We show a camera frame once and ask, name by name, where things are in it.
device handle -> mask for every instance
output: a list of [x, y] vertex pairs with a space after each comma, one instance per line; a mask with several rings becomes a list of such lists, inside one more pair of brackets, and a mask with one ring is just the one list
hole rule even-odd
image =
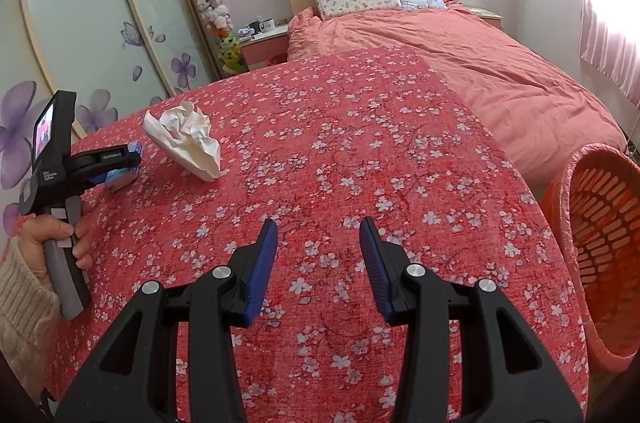
[[[38, 215], [50, 214], [61, 221], [74, 225], [80, 219], [82, 199], [80, 196], [67, 197], [62, 204], [44, 206]], [[47, 262], [49, 279], [60, 299], [62, 316], [65, 320], [72, 320], [84, 310], [91, 301], [85, 275], [76, 266], [73, 249], [78, 241], [75, 235], [64, 241], [48, 239], [43, 244], [44, 257]]]

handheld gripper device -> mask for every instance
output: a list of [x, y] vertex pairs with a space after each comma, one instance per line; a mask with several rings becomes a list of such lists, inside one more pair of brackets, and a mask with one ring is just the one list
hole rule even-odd
[[376, 307], [408, 326], [392, 423], [444, 423], [449, 320], [460, 321], [462, 415], [457, 423], [579, 423], [582, 411], [529, 324], [488, 278], [473, 287], [441, 280], [380, 239], [371, 217], [360, 249]]
[[[81, 215], [82, 194], [103, 183], [117, 168], [140, 165], [140, 154], [127, 145], [107, 147], [71, 155], [71, 124], [76, 93], [59, 90], [38, 118], [33, 130], [31, 165], [33, 173], [20, 192], [20, 213], [50, 214], [70, 225]], [[49, 278], [60, 298], [66, 320], [78, 316], [91, 295], [84, 274], [73, 256], [74, 235], [66, 241], [43, 243]]]
[[191, 422], [245, 422], [230, 327], [260, 314], [278, 244], [267, 219], [256, 243], [195, 282], [165, 289], [148, 281], [83, 363], [56, 423], [181, 423], [175, 400], [178, 323], [189, 323]]

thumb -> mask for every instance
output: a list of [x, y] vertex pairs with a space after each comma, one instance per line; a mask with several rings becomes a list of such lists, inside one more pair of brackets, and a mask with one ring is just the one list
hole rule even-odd
[[61, 241], [74, 233], [74, 227], [60, 221], [53, 215], [38, 215], [22, 226], [20, 236], [32, 243], [42, 243], [47, 239]]

device screen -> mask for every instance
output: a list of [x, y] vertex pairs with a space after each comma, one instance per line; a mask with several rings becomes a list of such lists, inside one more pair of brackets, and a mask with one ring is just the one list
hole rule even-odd
[[45, 148], [46, 144], [51, 139], [51, 124], [53, 123], [53, 103], [49, 105], [45, 113], [40, 118], [38, 125], [36, 127], [36, 139], [35, 139], [35, 152], [33, 155], [33, 159], [36, 160], [37, 157], [42, 152], [42, 149]]

white cup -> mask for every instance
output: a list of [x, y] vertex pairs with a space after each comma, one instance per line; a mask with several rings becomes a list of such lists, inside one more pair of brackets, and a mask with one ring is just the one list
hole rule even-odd
[[268, 33], [276, 28], [276, 22], [274, 22], [272, 18], [263, 20], [262, 25], [264, 26], [264, 29], [262, 30], [263, 33]]

